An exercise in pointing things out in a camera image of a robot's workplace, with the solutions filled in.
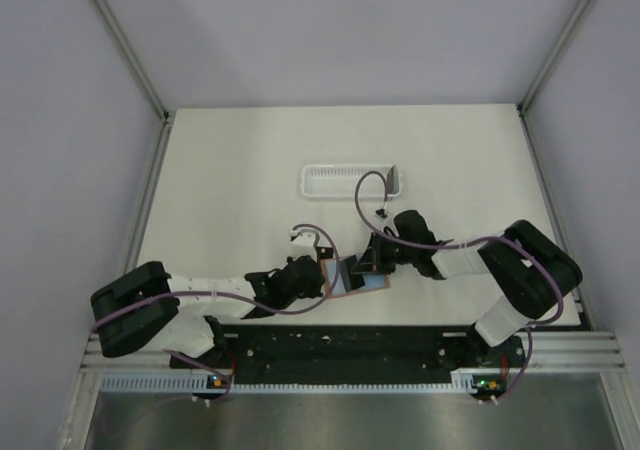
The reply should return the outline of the brown leather card holder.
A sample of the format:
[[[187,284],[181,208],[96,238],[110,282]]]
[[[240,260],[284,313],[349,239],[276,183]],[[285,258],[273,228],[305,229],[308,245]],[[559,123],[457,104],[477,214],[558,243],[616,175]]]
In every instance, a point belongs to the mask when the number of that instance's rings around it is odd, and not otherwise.
[[[324,259],[321,262],[321,270],[325,278],[323,291],[330,298],[355,296],[362,293],[385,290],[390,287],[387,275],[365,273],[355,274],[353,268],[361,254],[342,257],[340,270],[337,270],[335,259]]]

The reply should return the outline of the black credit card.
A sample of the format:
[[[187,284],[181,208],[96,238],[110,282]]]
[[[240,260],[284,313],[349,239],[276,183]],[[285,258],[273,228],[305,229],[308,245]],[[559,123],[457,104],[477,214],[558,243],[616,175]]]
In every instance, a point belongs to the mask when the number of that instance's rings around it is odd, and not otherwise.
[[[365,287],[365,279],[362,274],[354,273],[353,268],[358,263],[359,256],[351,255],[340,261],[340,274],[344,287],[344,293],[362,290]]]

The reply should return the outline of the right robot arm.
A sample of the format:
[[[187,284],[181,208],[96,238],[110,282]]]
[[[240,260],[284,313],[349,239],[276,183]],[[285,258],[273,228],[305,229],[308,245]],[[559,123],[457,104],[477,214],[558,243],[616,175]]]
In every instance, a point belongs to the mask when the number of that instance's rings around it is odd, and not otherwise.
[[[350,267],[352,275],[390,275],[410,265],[432,280],[490,275],[502,291],[497,302],[468,331],[466,350],[476,364],[498,359],[503,343],[526,325],[559,309],[559,300],[583,281],[579,265],[527,220],[498,236],[461,244],[439,240],[415,210],[407,210],[370,235]]]

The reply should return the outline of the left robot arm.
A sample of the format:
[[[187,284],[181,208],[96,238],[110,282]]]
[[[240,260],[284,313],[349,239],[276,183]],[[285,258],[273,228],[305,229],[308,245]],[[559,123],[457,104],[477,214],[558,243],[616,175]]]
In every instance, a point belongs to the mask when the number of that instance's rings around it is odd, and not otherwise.
[[[311,256],[288,258],[282,269],[233,279],[185,277],[151,261],[90,298],[102,355],[170,350],[216,366],[226,357],[221,324],[275,315],[299,315],[299,299],[322,299],[325,278]]]

